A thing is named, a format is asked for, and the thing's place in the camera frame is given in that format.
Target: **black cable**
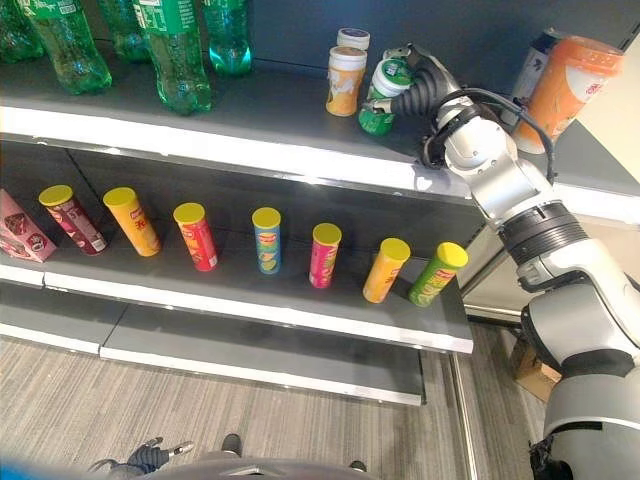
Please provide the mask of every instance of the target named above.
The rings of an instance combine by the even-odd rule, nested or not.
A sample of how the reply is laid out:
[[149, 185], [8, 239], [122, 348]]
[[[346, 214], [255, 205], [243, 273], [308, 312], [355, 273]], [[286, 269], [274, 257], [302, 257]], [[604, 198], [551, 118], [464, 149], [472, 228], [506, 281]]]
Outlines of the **black cable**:
[[515, 114], [518, 118], [520, 118], [522, 121], [528, 124], [531, 128], [533, 128], [533, 130], [535, 130], [535, 132], [540, 137], [540, 141], [542, 142], [542, 145], [544, 145], [544, 150], [547, 155], [547, 180], [549, 181], [549, 183], [553, 185], [553, 182], [555, 181], [555, 172], [553, 170], [553, 166], [555, 163], [555, 149], [553, 147], [553, 141], [551, 140], [551, 137], [549, 137], [547, 132], [545, 132], [544, 129], [536, 123], [533, 117], [531, 117], [531, 115], [529, 115], [522, 107], [519, 107], [512, 101], [507, 100], [506, 98], [503, 98], [497, 93], [493, 93], [483, 88], [461, 88], [460, 90], [451, 92], [448, 95], [445, 95], [442, 99], [440, 99], [440, 101], [438, 101], [431, 107], [431, 110], [430, 110], [431, 124], [434, 125], [436, 123], [436, 117], [438, 116], [440, 108], [442, 108], [442, 106], [445, 103], [448, 103], [451, 100], [455, 100], [460, 97], [490, 98], [491, 100], [497, 102], [499, 105], [501, 105], [505, 109]]

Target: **white cap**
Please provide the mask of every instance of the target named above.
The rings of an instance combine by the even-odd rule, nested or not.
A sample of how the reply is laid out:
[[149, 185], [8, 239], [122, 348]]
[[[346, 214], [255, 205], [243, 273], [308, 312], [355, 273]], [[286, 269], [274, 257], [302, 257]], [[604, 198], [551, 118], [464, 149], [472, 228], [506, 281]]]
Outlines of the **white cap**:
[[389, 58], [378, 63], [371, 83], [381, 95], [391, 98], [409, 88], [413, 80], [404, 60]]
[[361, 70], [367, 65], [367, 53], [353, 47], [333, 47], [329, 50], [329, 67], [338, 70]]
[[338, 30], [336, 44], [339, 47], [353, 47], [366, 51], [369, 48], [370, 38], [369, 32], [359, 28], [341, 28]]

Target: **yellow chip can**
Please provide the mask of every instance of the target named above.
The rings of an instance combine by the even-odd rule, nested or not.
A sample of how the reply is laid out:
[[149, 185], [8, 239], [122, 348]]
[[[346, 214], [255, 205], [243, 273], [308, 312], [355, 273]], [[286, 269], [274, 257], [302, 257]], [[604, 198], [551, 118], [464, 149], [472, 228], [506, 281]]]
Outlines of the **yellow chip can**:
[[160, 251], [160, 240], [132, 188], [118, 187], [109, 190], [102, 201], [116, 218], [138, 255], [150, 257]]

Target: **small bottle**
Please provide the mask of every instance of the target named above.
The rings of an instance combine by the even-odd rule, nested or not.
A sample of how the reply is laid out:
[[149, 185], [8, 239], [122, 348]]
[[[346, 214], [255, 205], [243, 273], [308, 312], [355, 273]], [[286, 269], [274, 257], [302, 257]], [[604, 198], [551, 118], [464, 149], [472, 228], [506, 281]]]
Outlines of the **small bottle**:
[[[408, 89], [413, 83], [411, 72], [404, 60], [391, 58], [378, 63], [371, 79], [367, 101], [392, 98]], [[393, 113], [374, 113], [360, 110], [358, 122], [371, 135], [386, 135], [393, 124]]]
[[135, 0], [162, 102], [180, 115], [211, 110], [193, 0]]
[[411, 256], [411, 249], [399, 238], [387, 238], [380, 244], [380, 251], [371, 267], [362, 294], [371, 303], [381, 303], [387, 297], [404, 262]]
[[209, 57], [216, 73], [244, 75], [251, 71], [247, 0], [203, 0], [209, 32]]
[[131, 63], [151, 60], [133, 3], [130, 0], [98, 0], [98, 5], [109, 25], [116, 55]]
[[44, 49], [38, 36], [24, 18], [16, 0], [0, 2], [0, 62], [16, 63], [38, 58]]
[[435, 256], [409, 290], [409, 300], [419, 307], [429, 306], [467, 262], [469, 255], [460, 245], [452, 242], [441, 243]]
[[329, 95], [326, 108], [338, 117], [358, 109], [358, 92], [367, 66], [367, 53], [353, 47], [333, 47], [329, 52]]
[[20, 0], [20, 6], [65, 89], [77, 95], [111, 86], [111, 74], [96, 50], [78, 0]]

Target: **red chip can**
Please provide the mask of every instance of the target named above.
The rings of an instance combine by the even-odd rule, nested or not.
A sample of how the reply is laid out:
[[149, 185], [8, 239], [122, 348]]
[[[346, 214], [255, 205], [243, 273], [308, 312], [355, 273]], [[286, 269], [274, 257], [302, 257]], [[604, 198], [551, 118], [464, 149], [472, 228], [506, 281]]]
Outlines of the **red chip can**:
[[107, 248], [107, 242], [73, 195], [70, 186], [53, 185], [46, 188], [40, 193], [38, 201], [84, 253], [97, 255]]
[[183, 203], [173, 211], [173, 218], [180, 227], [196, 270], [213, 270], [218, 264], [218, 257], [204, 207], [199, 203]]

